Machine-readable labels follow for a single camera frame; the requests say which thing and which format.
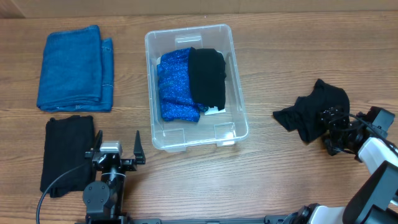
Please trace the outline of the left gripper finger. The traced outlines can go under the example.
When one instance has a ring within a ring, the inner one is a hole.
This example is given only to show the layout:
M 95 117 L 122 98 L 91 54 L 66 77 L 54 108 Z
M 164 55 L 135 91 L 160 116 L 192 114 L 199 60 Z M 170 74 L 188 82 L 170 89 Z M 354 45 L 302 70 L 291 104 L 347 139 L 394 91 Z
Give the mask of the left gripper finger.
M 103 131 L 99 130 L 98 133 L 96 134 L 95 138 L 94 138 L 92 151 L 95 151 L 95 152 L 99 151 L 102 142 L 103 142 Z
M 146 157 L 144 154 L 144 150 L 141 144 L 141 137 L 140 137 L 140 132 L 136 132 L 136 138 L 134 142 L 134 155 L 135 155 L 135 161 L 136 162 L 145 162 Z

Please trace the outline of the blue sparkly cloth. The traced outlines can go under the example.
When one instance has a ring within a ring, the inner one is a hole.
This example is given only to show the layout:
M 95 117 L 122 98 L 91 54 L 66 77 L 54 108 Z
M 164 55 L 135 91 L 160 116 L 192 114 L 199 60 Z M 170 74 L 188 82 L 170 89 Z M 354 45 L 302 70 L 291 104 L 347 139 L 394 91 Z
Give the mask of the blue sparkly cloth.
M 190 91 L 188 59 L 190 49 L 161 56 L 157 65 L 161 117 L 164 121 L 197 122 L 208 107 L 194 102 Z

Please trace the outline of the clear plastic container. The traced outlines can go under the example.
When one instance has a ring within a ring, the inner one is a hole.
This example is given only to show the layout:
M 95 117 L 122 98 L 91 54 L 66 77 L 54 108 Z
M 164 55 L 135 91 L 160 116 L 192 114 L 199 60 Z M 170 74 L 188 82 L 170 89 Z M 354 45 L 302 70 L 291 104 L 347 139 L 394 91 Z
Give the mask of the clear plastic container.
M 153 30 L 145 36 L 150 125 L 155 148 L 167 152 L 185 151 L 204 144 L 228 146 L 249 134 L 248 117 L 234 50 L 233 33 L 226 24 Z M 164 121 L 161 117 L 157 65 L 163 54 L 194 47 L 215 49 L 226 62 L 225 113 L 205 116 L 198 122 Z

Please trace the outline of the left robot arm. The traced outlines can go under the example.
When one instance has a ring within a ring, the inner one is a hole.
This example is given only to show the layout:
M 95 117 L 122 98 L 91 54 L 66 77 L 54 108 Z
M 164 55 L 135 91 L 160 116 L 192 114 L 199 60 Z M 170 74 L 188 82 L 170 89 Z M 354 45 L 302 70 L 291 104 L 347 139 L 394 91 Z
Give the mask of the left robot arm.
M 103 141 L 98 131 L 94 145 L 85 157 L 91 161 L 94 172 L 101 172 L 100 180 L 88 184 L 83 191 L 86 205 L 86 223 L 131 223 L 131 217 L 122 211 L 126 173 L 135 172 L 146 163 L 140 133 L 135 136 L 132 159 L 122 158 L 120 141 Z

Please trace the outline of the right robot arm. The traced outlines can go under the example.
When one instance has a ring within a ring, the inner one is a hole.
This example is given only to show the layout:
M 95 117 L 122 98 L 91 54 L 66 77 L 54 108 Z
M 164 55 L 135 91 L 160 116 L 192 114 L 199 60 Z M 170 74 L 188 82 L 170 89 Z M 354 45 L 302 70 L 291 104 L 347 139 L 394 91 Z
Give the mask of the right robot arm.
M 321 112 L 329 155 L 352 154 L 371 176 L 346 206 L 313 203 L 287 215 L 283 223 L 397 223 L 397 212 L 389 208 L 397 204 L 397 146 L 386 139 L 394 118 L 375 106 L 366 114 L 349 114 L 340 107 Z

